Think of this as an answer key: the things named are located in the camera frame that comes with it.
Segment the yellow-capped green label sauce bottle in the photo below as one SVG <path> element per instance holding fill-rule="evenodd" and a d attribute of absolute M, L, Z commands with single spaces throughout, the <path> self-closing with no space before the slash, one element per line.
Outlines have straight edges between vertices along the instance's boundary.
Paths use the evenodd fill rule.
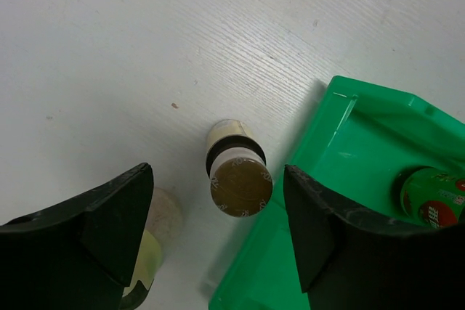
<path fill-rule="evenodd" d="M 421 225 L 440 229 L 464 222 L 464 172 L 410 168 L 393 184 L 403 212 Z"/>

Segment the yellow-capped white powder shaker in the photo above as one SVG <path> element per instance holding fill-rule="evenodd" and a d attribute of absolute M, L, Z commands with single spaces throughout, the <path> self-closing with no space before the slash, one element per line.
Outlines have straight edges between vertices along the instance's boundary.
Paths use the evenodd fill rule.
<path fill-rule="evenodd" d="M 175 195 L 156 187 L 145 223 L 130 285 L 124 289 L 120 309 L 136 309 L 147 298 L 155 275 L 180 234 L 182 208 Z"/>

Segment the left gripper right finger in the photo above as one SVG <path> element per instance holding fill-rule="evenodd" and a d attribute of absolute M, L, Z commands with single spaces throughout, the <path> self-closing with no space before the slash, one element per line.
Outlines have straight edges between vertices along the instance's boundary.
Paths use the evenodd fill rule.
<path fill-rule="evenodd" d="M 375 212 L 286 166 L 283 194 L 311 309 L 462 309 L 464 225 Z"/>

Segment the small brown-capped oil bottle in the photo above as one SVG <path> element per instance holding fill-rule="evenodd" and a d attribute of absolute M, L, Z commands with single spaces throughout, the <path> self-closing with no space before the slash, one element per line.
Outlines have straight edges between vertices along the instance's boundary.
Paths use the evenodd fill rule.
<path fill-rule="evenodd" d="M 215 206 L 229 216 L 253 216 L 272 197 L 264 150 L 241 121 L 226 119 L 211 128 L 206 138 L 206 173 Z"/>

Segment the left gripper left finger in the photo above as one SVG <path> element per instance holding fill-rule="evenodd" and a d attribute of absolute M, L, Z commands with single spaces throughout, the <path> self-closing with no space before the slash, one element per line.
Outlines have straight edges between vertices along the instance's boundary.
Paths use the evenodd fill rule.
<path fill-rule="evenodd" d="M 2 309 L 118 309 L 153 194 L 147 163 L 1 225 Z"/>

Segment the green four-compartment plastic tray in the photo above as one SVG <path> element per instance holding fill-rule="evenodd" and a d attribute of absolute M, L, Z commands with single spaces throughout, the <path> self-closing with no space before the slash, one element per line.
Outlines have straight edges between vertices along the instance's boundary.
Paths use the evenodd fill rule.
<path fill-rule="evenodd" d="M 464 125 L 416 95 L 336 76 L 286 166 L 375 212 L 428 227 L 403 212 L 393 184 L 410 168 L 464 172 Z M 296 266 L 284 169 L 210 309 L 311 309 Z"/>

